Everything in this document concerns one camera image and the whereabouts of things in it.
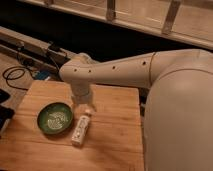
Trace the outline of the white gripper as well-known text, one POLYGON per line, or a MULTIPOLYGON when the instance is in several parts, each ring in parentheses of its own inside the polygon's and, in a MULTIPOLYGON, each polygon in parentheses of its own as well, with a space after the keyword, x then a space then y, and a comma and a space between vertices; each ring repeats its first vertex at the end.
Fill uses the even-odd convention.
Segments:
POLYGON ((71 105, 72 111, 77 111, 77 107, 80 104, 87 104, 86 105, 86 112, 87 113, 95 113, 96 112, 96 106, 92 103, 92 90, 89 86, 72 86, 72 100, 75 104, 71 105))

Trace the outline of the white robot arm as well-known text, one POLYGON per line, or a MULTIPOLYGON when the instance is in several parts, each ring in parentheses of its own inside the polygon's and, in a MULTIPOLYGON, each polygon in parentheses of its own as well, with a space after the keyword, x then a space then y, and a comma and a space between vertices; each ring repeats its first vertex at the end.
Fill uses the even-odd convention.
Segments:
POLYGON ((107 62, 80 53, 60 77, 80 103, 91 84, 146 88, 145 171, 213 171, 213 53, 170 50, 107 62))

